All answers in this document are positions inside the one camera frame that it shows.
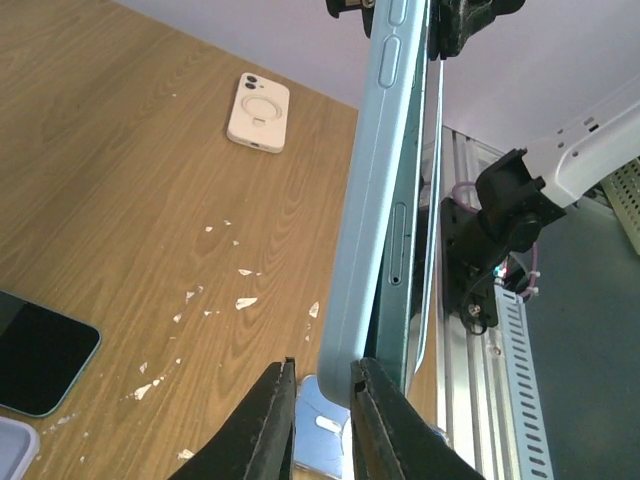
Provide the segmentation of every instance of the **phone case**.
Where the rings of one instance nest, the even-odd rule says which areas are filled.
[[[344,407],[351,362],[362,359],[367,341],[426,7],[426,0],[376,1],[318,358],[322,394]]]
[[[244,73],[238,82],[227,136],[241,145],[280,153],[288,113],[287,87],[254,73]]]

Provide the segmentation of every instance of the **smartphone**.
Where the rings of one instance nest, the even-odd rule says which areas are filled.
[[[244,73],[231,109],[227,136],[233,142],[270,153],[284,149],[289,89],[254,73]]]
[[[96,328],[0,291],[0,406],[53,413],[99,345]]]

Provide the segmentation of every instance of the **wood grain surface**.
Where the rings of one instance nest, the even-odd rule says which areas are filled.
[[[28,479],[166,478],[269,362],[315,371],[357,112],[104,0],[1,0],[0,32],[0,289],[102,333],[53,415],[0,414]],[[291,91],[279,155],[226,138],[247,71]]]

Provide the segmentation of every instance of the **perforated metal strip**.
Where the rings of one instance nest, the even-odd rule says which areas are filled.
[[[499,286],[495,287],[495,294],[498,319],[502,326],[521,478],[551,480],[553,471],[524,304],[518,295]]]
[[[640,158],[620,167],[601,183],[620,223],[640,255]]]

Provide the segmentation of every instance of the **phone screen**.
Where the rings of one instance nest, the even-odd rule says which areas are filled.
[[[99,344],[94,327],[0,292],[0,406],[52,413]]]

